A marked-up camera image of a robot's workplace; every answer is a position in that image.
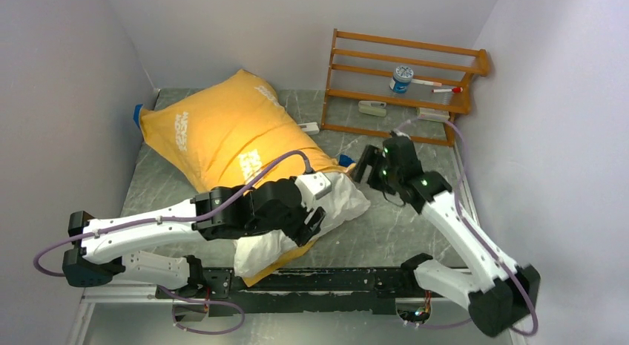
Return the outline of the white pillow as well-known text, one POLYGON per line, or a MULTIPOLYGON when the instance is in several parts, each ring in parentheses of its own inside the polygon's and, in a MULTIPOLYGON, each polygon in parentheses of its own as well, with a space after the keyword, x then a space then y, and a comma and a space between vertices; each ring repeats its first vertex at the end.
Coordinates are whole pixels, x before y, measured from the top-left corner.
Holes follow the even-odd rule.
POLYGON ((303 206, 309 212, 309 222, 318 208, 323 209, 320 230, 304 246, 298 246, 280 230, 236 242, 234 273, 246 279, 248 285, 257 283, 290 261, 303 256, 323 235, 345 222, 363 215, 371 203, 350 180, 340 172, 317 172, 297 177, 297 187, 306 194, 303 206))

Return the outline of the blue orange cartoon pillowcase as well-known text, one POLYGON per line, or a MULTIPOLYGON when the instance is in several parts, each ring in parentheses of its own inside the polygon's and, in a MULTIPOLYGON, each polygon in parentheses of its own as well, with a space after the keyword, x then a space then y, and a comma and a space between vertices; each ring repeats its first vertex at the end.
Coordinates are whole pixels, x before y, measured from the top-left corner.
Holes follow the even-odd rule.
POLYGON ((145 143, 179 169, 198 192, 303 173, 308 158, 332 190, 315 202, 326 215, 321 233, 364 214, 370 206, 346 169, 289 116, 264 79, 240 70, 224 82, 163 109, 139 109, 145 143))

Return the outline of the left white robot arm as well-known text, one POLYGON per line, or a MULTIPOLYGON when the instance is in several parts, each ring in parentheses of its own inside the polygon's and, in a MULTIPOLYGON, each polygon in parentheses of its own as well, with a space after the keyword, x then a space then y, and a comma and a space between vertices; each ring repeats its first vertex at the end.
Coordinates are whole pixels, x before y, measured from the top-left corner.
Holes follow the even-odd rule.
POLYGON ((297 246, 320 232, 326 212, 316 202, 332 190, 321 173, 267 182, 250 191, 216 187, 168 208, 131 217, 97 219, 72 213, 62 274, 75 287, 102 286, 115 277, 178 289, 193 298, 205 288, 200 259, 151 254, 175 242, 239 240, 264 234, 286 236, 297 246))

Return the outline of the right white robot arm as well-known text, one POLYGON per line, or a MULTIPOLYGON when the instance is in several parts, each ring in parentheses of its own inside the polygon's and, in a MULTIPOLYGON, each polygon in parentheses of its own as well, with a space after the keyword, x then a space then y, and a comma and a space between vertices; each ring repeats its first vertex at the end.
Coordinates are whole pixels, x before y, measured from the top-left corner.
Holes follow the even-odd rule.
POLYGON ((536 301, 541 275, 521 266, 503 252, 463 209, 458 192, 437 171, 425 171, 413 141, 393 136, 381 147, 367 145, 352 171, 352 179, 384 195, 398 195, 442 233, 463 260, 468 273, 452 269, 430 257, 417 255, 403 264, 402 290, 417 296, 423 290, 456 303, 469 313, 469 321, 488 337, 512 330, 530 317, 536 334, 536 301))

